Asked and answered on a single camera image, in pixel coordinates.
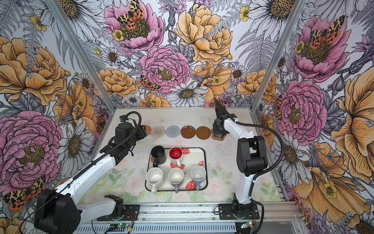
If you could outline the scratched dark brown wooden coaster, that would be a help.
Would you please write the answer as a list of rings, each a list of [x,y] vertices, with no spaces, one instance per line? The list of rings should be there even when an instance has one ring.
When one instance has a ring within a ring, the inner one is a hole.
[[[186,139],[193,138],[196,134],[196,129],[191,125],[186,125],[181,129],[181,136]]]

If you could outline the white mug blue handle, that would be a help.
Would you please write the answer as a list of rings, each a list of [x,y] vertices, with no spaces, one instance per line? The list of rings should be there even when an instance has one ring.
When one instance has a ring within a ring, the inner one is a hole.
[[[200,190],[200,184],[206,179],[206,170],[203,166],[194,166],[191,170],[191,178],[196,184],[196,191]]]

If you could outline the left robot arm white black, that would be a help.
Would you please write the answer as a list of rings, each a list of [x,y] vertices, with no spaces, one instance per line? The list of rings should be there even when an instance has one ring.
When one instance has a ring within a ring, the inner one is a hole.
[[[83,195],[130,153],[137,141],[146,137],[144,125],[122,122],[115,136],[96,158],[75,176],[55,189],[45,189],[37,199],[34,226],[48,234],[72,234],[79,226],[101,217],[122,218],[123,199],[115,195],[79,204]]]

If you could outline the plain brown wooden coaster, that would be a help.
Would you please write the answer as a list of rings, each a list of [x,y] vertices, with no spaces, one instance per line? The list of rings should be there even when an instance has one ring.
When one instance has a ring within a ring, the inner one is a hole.
[[[196,129],[196,136],[202,140],[208,139],[211,136],[211,130],[206,126],[198,127]]]

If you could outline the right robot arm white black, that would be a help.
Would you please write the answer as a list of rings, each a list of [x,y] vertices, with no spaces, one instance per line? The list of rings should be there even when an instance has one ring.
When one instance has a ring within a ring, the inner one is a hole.
[[[268,167],[266,141],[264,137],[256,136],[246,129],[259,125],[239,122],[237,116],[230,114],[220,103],[215,108],[215,113],[213,135],[225,138],[230,134],[237,140],[236,163],[242,177],[232,201],[232,213],[238,217],[248,213],[258,214],[257,205],[251,199],[256,177]]]

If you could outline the black mug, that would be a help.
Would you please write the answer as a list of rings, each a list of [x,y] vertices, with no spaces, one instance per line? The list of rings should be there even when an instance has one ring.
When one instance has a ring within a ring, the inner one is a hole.
[[[153,163],[153,167],[158,167],[166,162],[166,152],[163,146],[155,146],[151,150],[151,162]]]

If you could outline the grey-blue braided rope coaster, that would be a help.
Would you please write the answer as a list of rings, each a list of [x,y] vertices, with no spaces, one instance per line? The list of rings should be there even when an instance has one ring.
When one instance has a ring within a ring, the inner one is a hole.
[[[175,138],[180,135],[180,128],[176,125],[171,125],[166,129],[166,135],[170,138]]]

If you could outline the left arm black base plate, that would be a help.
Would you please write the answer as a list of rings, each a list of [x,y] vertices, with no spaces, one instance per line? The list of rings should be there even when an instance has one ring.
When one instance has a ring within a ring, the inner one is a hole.
[[[97,218],[97,221],[136,221],[138,220],[140,205],[125,204],[116,205],[114,211],[102,217]]]

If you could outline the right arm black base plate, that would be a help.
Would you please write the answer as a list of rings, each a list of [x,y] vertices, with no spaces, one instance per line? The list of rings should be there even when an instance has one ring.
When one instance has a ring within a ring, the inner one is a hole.
[[[256,204],[219,204],[220,220],[234,219],[260,219],[259,209]]]

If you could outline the cork paw print coaster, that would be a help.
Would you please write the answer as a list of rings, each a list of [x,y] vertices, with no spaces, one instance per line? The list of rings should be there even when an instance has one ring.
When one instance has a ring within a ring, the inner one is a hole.
[[[213,129],[211,129],[211,138],[212,138],[213,140],[216,140],[216,141],[224,141],[224,140],[225,140],[225,137],[220,138],[220,137],[215,136],[215,135],[214,135],[214,131],[213,131]]]

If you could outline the round woven rattan coaster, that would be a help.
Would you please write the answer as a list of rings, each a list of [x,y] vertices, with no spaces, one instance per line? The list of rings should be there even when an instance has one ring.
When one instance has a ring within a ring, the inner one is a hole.
[[[152,133],[152,128],[148,125],[145,125],[146,134],[149,136]]]

